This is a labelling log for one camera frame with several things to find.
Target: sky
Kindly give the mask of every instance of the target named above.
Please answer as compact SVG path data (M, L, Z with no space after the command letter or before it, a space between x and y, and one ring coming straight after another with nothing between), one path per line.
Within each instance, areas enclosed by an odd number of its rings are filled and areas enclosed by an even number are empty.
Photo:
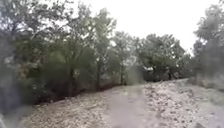
M206 8L218 0L81 0L96 12L107 8L117 20L116 30L141 38L173 34L187 51L196 37L197 23Z

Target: gravel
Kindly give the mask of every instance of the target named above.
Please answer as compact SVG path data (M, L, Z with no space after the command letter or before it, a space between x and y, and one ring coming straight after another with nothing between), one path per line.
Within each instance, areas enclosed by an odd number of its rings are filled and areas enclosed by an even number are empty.
M224 94L186 80L116 87L35 106L21 128L222 128Z

